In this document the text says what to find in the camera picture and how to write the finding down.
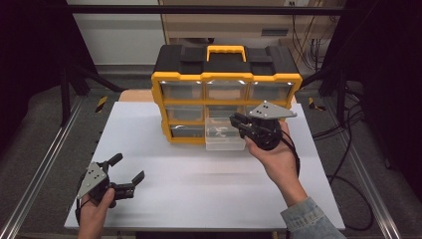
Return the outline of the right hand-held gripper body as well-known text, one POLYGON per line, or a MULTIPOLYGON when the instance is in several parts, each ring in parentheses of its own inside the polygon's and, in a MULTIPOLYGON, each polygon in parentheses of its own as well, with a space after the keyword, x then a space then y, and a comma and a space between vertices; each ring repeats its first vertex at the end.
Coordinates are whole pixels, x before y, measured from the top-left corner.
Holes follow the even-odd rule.
POLYGON ((263 101, 247 115, 248 138, 258 148, 272 150, 283 138, 280 120, 294 118, 297 115, 291 110, 263 101))

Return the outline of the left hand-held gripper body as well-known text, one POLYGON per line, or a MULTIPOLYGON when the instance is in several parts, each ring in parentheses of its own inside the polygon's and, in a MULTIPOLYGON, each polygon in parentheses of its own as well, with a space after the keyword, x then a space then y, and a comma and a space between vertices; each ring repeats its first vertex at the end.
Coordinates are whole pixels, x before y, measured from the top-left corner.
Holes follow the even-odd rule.
POLYGON ((136 187, 135 179, 124 184, 111 182, 108 176, 110 166, 114 166, 114 162, 91 162, 80 182, 77 198, 82 199, 88 195, 94 202, 100 203, 110 188, 114 189, 114 197, 109 208, 116 207, 118 200, 133 198, 136 187))

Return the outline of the person's left hand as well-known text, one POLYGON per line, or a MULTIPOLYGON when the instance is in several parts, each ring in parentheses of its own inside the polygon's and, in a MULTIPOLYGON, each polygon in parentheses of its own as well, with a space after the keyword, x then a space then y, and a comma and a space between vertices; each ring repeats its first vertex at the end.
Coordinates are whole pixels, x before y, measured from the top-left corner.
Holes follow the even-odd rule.
POLYGON ((94 204, 88 194, 83 197, 79 234, 102 235, 108 207, 113 202, 114 189, 109 188, 103 200, 94 204))

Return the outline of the white panel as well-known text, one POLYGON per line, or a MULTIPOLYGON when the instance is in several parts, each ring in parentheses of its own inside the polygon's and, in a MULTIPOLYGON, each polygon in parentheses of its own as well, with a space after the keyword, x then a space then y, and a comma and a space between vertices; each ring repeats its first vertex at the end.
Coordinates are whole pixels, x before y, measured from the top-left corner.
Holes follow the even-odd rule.
POLYGON ((75 14, 96 65, 154 65, 165 44, 159 14, 75 14))

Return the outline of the light wooden cabinet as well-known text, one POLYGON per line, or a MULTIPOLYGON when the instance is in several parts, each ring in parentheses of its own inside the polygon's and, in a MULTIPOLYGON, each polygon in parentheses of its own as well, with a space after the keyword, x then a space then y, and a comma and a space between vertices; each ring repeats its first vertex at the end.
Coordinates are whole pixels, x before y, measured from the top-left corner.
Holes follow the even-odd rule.
MULTIPOLYGON (((320 7, 342 6, 341 0, 158 0, 161 6, 258 6, 258 7, 320 7)), ((327 39, 335 29, 335 17, 292 15, 209 15, 162 14, 168 40, 180 39, 262 39, 276 44, 292 45, 296 33, 299 43, 327 39), (264 37, 263 28, 284 28, 286 37, 264 37)))

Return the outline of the wooden board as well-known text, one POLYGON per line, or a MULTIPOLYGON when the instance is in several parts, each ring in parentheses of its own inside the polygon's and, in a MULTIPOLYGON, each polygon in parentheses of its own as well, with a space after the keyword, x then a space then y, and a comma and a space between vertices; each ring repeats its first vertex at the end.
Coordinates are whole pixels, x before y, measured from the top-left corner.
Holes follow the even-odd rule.
POLYGON ((159 104, 182 105, 258 105, 261 101, 229 101, 229 100, 161 100, 154 97, 151 89, 129 89, 120 94, 120 102, 153 102, 159 104))

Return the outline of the yellow black organizer cabinet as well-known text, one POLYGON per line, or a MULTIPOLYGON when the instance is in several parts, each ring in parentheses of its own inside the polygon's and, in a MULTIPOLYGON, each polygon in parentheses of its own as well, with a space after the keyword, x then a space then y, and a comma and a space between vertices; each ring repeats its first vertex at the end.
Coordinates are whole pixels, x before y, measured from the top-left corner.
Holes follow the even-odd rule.
MULTIPOLYGON (((151 76, 154 97, 162 100, 159 83, 235 81, 293 83, 292 98, 300 88, 303 78, 290 50, 282 46, 248 48, 246 46, 213 45, 187 47, 164 45, 158 54, 151 76)), ((203 143, 204 138, 172 139, 166 130, 167 120, 161 128, 172 143, 203 143)))

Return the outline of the black curtain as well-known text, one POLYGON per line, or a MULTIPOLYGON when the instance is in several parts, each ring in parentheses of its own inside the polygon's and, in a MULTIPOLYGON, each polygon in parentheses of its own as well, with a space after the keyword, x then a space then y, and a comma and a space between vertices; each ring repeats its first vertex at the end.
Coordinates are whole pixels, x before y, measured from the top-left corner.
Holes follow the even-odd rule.
POLYGON ((422 0, 346 0, 328 59, 352 30, 343 68, 363 86, 363 109, 385 156, 422 202, 422 0))
POLYGON ((0 0, 0 152, 12 143, 29 100, 60 84, 61 60, 96 70, 74 16, 43 10, 67 4, 0 0))

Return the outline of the black frame strut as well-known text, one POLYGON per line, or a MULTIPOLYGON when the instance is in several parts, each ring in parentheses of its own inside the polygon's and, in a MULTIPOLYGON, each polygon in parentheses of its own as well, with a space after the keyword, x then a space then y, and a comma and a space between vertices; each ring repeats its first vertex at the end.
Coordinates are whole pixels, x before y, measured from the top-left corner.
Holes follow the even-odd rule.
POLYGON ((323 67, 318 72, 303 79, 301 87, 305 87, 315 81, 321 80, 318 93, 322 97, 336 96, 335 119, 341 126, 345 126, 344 111, 345 111, 345 88, 346 79, 344 70, 340 66, 328 65, 323 67))
POLYGON ((65 126, 71 117, 71 105, 70 105, 70 88, 69 85, 72 85, 76 90, 79 96, 86 96, 90 88, 85 82, 85 79, 91 79, 97 82, 98 84, 106 87, 107 89, 115 92, 115 93, 122 93, 124 88, 119 87, 108 80, 101 77, 98 73, 94 73, 93 71, 87 70, 78 65, 70 65, 68 67, 64 67, 60 71, 60 88, 61 88, 61 99, 62 99, 62 122, 61 126, 65 126), (67 72, 71 71, 81 75, 80 79, 68 79, 67 72))

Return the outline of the clear plastic pulled drawer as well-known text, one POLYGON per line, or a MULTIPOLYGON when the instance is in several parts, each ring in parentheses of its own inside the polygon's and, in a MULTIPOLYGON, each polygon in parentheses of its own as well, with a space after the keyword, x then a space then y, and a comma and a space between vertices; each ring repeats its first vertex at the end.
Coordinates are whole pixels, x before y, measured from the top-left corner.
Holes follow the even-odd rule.
POLYGON ((205 144, 207 150, 243 150, 245 142, 239 131, 231 126, 228 118, 205 120, 205 144))

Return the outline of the set of clear cabinet drawers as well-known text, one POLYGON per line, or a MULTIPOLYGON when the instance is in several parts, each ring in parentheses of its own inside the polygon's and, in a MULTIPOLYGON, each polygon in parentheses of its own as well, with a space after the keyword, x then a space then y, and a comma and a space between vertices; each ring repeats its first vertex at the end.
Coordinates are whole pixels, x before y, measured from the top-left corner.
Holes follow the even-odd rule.
POLYGON ((263 101, 285 107, 292 101, 293 83, 242 80, 159 83, 166 130, 172 139, 204 138, 205 121, 227 120, 234 112, 245 115, 263 101))

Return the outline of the aluminium rail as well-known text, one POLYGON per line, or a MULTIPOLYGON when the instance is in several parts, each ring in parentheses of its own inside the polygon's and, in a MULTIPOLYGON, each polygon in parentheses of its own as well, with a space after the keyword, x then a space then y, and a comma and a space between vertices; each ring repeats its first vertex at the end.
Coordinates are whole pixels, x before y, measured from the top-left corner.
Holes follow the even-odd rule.
POLYGON ((69 119, 59 128, 54 140, 44 155, 43 160, 38 166, 35 175, 32 177, 31 182, 19 200, 19 203, 15 207, 7 222, 4 224, 3 228, 0 230, 0 239, 15 239, 49 174, 52 165, 62 149, 84 101, 85 97, 75 97, 69 119))
POLYGON ((371 206, 374 218, 385 239, 402 239, 400 232, 391 217, 378 189, 366 170, 361 158, 351 141, 351 134, 348 130, 340 133, 342 144, 348 148, 347 155, 351 167, 360 184, 363 194, 371 206))

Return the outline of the person's right hand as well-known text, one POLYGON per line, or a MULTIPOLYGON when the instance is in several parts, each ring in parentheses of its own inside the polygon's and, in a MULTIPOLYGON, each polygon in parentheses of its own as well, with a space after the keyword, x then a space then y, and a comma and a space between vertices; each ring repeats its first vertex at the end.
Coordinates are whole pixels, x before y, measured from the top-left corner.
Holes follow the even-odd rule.
POLYGON ((298 178, 296 158, 287 145, 280 142, 273 150, 262 150, 247 137, 245 142, 249 152, 263 164, 266 173, 277 185, 288 206, 308 197, 298 178))

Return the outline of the black horizontal bar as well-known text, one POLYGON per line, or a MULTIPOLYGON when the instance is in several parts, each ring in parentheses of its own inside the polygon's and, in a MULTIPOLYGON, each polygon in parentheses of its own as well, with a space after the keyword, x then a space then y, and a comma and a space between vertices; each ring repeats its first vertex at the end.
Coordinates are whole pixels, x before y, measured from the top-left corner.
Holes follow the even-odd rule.
POLYGON ((79 14, 228 14, 338 16, 347 13, 347 9, 344 8, 197 5, 69 5, 66 7, 66 10, 79 14))

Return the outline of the dark grey label plate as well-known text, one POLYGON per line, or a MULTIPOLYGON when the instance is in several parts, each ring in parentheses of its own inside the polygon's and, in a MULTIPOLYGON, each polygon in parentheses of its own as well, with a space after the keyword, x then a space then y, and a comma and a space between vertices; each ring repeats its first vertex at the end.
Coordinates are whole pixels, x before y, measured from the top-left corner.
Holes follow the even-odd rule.
POLYGON ((261 31, 261 35, 264 37, 286 37, 288 34, 289 30, 284 28, 263 28, 261 31))

